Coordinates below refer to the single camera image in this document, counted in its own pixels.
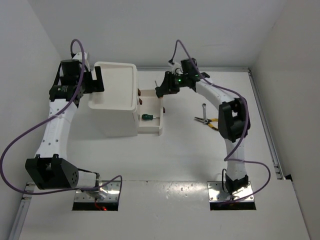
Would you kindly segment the green handle screwdriver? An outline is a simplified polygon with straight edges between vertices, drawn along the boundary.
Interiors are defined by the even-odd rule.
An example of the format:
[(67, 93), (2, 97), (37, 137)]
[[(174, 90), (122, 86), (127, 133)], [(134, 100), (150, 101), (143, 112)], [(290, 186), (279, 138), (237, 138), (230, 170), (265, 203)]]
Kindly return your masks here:
[(159, 117), (159, 116), (154, 116), (154, 115), (152, 115), (152, 114), (146, 114), (146, 113), (144, 113), (144, 114), (141, 115), (141, 119), (142, 119), (143, 121), (153, 121), (153, 120), (160, 119), (160, 117)]

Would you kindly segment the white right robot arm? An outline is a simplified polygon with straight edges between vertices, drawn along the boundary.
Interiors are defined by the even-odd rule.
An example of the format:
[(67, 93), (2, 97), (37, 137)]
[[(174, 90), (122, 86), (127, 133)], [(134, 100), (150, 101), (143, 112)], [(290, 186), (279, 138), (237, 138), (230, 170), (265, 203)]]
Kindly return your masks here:
[(218, 110), (217, 128), (225, 141), (227, 152), (224, 190), (232, 195), (249, 183), (242, 144), (250, 128), (247, 102), (214, 84), (207, 73), (200, 73), (194, 58), (181, 60), (180, 63), (171, 59), (168, 65), (171, 70), (165, 72), (162, 84), (155, 88), (158, 98), (177, 94), (180, 88), (188, 87), (205, 97)]

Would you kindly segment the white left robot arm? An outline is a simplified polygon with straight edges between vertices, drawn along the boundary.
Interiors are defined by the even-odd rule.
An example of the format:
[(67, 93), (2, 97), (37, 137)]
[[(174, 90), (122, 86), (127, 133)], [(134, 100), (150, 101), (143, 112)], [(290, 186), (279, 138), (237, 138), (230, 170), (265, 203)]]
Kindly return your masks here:
[(101, 69), (91, 71), (87, 53), (62, 60), (49, 90), (49, 119), (42, 142), (25, 169), (40, 190), (78, 189), (95, 200), (107, 197), (108, 187), (97, 172), (76, 167), (67, 160), (71, 123), (85, 94), (104, 91)]

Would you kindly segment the white drawer cabinet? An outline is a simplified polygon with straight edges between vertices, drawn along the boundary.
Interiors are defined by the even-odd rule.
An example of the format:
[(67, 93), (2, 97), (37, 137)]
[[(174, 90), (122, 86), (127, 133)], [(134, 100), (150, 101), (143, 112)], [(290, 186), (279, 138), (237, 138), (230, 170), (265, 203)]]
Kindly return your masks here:
[(138, 71), (131, 63), (98, 61), (95, 76), (104, 91), (89, 95), (93, 120), (106, 137), (138, 135)]

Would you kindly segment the short silver wrench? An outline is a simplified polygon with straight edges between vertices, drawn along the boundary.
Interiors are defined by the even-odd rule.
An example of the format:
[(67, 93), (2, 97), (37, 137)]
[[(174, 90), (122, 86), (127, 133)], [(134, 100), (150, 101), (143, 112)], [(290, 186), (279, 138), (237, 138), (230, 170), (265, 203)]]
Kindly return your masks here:
[(206, 125), (208, 123), (206, 104), (202, 104), (202, 113), (203, 113), (203, 123)]

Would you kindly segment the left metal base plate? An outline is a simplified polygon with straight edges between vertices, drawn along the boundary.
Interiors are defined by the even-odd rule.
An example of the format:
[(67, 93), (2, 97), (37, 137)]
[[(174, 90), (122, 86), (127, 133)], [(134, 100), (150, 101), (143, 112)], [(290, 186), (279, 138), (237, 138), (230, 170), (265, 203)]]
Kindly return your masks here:
[(106, 180), (100, 181), (98, 190), (77, 190), (74, 195), (74, 203), (117, 203), (122, 191), (122, 182), (115, 180), (102, 187), (106, 182)]

